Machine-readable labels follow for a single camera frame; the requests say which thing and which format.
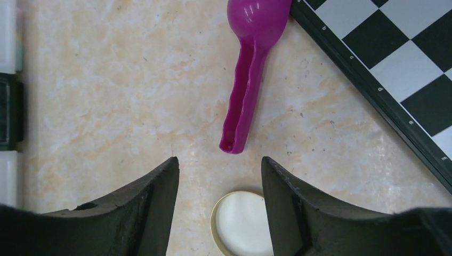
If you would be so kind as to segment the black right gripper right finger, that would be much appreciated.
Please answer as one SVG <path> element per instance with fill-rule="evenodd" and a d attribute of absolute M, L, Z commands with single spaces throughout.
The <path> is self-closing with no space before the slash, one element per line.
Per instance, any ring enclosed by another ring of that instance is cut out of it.
<path fill-rule="evenodd" d="M 274 255 L 451 255 L 451 209 L 364 209 L 261 161 Z"/>

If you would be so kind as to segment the magenta plastic scoop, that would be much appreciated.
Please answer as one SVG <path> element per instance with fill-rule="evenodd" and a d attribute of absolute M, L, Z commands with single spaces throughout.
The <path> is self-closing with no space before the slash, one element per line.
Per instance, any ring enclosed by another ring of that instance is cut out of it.
<path fill-rule="evenodd" d="M 265 60 L 286 27 L 291 1 L 231 0 L 227 17 L 240 43 L 235 80 L 219 148 L 228 154 L 244 151 L 256 108 Z"/>

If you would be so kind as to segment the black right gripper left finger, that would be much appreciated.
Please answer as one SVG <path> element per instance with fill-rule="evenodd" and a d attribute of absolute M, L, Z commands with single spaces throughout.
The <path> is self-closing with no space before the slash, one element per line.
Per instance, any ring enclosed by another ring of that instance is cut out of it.
<path fill-rule="evenodd" d="M 179 187 L 170 157 L 141 178 L 73 210 L 1 206 L 1 255 L 165 255 Z"/>

